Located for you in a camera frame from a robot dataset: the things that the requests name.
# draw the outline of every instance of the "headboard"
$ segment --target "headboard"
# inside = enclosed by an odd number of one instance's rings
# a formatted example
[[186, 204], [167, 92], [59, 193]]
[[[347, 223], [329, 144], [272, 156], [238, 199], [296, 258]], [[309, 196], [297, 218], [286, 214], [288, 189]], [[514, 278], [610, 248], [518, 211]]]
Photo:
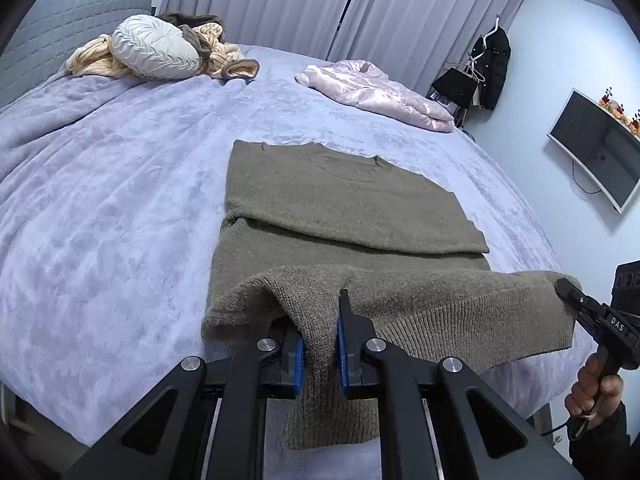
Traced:
[[125, 18], [151, 14], [151, 0], [36, 0], [0, 57], [0, 107], [55, 74], [79, 46]]

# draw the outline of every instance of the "brown knit sweater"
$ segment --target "brown knit sweater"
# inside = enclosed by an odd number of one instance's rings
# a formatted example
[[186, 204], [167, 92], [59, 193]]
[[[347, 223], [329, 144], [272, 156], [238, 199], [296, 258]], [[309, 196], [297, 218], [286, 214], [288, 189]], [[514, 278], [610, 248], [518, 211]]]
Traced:
[[203, 335], [238, 338], [286, 312], [307, 358], [286, 444], [370, 440], [376, 404], [338, 391], [343, 287], [381, 337], [423, 359], [458, 356], [477, 373], [571, 345], [559, 275], [491, 272], [487, 251], [452, 193], [379, 157], [236, 141]]

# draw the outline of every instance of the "power cord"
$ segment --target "power cord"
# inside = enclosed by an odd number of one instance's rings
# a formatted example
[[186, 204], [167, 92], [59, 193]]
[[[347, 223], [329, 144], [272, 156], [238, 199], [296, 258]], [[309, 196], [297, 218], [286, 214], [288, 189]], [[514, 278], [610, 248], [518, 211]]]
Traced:
[[587, 191], [580, 184], [578, 184], [578, 181], [575, 179], [575, 161], [573, 159], [571, 159], [571, 174], [574, 177], [575, 185], [578, 186], [581, 190], [583, 190], [587, 195], [597, 195], [598, 193], [602, 192], [601, 189], [599, 189], [597, 191]]
[[556, 432], [558, 430], [562, 430], [562, 428], [564, 428], [569, 423], [569, 420], [571, 420], [571, 419], [568, 418], [564, 424], [560, 424], [560, 426], [558, 426], [557, 428], [553, 428], [552, 430], [545, 431], [545, 433], [541, 433], [540, 436], [547, 436], [547, 435], [552, 434], [552, 433], [554, 433], [554, 432]]

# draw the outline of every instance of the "tv screen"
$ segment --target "tv screen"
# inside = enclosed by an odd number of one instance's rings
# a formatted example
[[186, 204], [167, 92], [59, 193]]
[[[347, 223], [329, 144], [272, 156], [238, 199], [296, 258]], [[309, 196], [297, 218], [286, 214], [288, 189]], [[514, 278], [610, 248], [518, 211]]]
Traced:
[[622, 212], [640, 181], [640, 139], [575, 90], [549, 137], [580, 162]]

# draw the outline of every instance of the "metal bolt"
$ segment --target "metal bolt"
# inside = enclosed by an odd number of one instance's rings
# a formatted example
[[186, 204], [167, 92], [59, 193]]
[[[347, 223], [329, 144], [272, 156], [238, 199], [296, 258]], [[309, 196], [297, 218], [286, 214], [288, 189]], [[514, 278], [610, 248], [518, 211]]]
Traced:
[[262, 339], [260, 339], [260, 341], [258, 341], [257, 347], [258, 350], [261, 350], [263, 352], [271, 352], [271, 350], [276, 348], [276, 345], [277, 343], [274, 339], [271, 339], [270, 337], [263, 337]]
[[462, 370], [462, 361], [455, 357], [447, 357], [442, 362], [442, 366], [447, 372], [456, 373]]
[[189, 357], [185, 357], [181, 362], [180, 366], [182, 366], [183, 370], [187, 370], [188, 372], [193, 372], [200, 368], [200, 358], [195, 355], [191, 355]]
[[386, 343], [383, 339], [374, 337], [367, 341], [367, 348], [372, 352], [382, 352], [386, 348]]

